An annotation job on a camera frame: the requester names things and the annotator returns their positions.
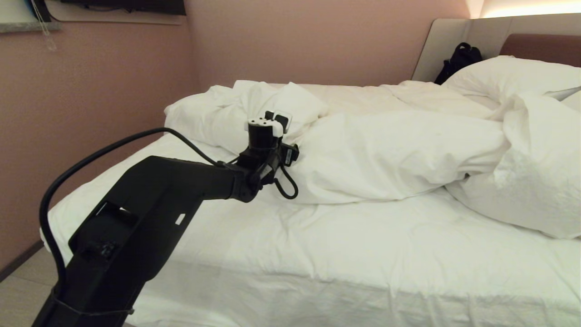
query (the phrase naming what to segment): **robotic arm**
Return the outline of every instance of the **robotic arm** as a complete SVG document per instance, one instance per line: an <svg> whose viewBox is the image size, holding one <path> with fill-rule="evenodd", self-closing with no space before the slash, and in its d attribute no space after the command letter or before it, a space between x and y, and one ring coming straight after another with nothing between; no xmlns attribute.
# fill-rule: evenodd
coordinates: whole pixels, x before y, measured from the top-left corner
<svg viewBox="0 0 581 327"><path fill-rule="evenodd" d="M249 146L233 164L151 156L130 168L73 234L73 258L59 271L59 282L33 327L121 327L145 282L166 263L202 201L250 202L271 183L285 197L296 197L294 182L295 194L288 196L275 178L278 168L288 177L284 166L299 155L296 145L282 143L289 122L272 112L248 121ZM41 206L46 235L48 223L42 217ZM56 246L51 250L54 255L59 251ZM60 253L55 255L57 266L58 257Z"/></svg>

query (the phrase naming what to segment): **bag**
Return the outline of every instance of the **bag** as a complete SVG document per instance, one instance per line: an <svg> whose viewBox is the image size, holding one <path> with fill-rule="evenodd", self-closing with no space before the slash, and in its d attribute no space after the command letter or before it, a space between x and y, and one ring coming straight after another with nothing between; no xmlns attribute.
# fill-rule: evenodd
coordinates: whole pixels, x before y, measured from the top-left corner
<svg viewBox="0 0 581 327"><path fill-rule="evenodd" d="M482 61L482 54L478 48L470 46L468 43L462 42L458 44L452 58L444 61L444 68L438 75L434 83L442 85L460 69L470 66L473 63Z"/></svg>

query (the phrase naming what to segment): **mattress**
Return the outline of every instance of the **mattress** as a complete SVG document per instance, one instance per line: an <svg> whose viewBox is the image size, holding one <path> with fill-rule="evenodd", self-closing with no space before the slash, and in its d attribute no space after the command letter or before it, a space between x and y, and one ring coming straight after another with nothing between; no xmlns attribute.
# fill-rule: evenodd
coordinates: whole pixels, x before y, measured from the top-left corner
<svg viewBox="0 0 581 327"><path fill-rule="evenodd" d="M216 160L233 155L196 144ZM150 156L203 160L165 135L51 210L66 243L116 180ZM401 201L205 201L127 322L190 326L574 326L581 241L471 211L445 189Z"/></svg>

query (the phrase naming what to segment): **wall-mounted tv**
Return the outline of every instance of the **wall-mounted tv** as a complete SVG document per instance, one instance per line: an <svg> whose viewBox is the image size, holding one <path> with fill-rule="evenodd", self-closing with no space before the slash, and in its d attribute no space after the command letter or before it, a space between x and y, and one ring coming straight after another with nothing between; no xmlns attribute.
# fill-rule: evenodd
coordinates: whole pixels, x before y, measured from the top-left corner
<svg viewBox="0 0 581 327"><path fill-rule="evenodd" d="M170 15L185 15L184 0L60 0L65 3L79 3L89 8L126 9L129 11L144 11L166 13Z"/></svg>

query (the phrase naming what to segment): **floor tile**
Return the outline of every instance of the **floor tile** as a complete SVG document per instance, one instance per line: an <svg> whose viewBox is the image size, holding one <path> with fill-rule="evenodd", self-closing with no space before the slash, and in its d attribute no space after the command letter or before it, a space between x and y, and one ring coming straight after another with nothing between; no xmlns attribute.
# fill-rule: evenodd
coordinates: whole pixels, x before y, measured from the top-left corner
<svg viewBox="0 0 581 327"><path fill-rule="evenodd" d="M51 287L9 276L0 283L0 321L3 327L30 327Z"/></svg>
<svg viewBox="0 0 581 327"><path fill-rule="evenodd" d="M12 276L48 286L54 286L58 279L52 254L45 248L35 253Z"/></svg>

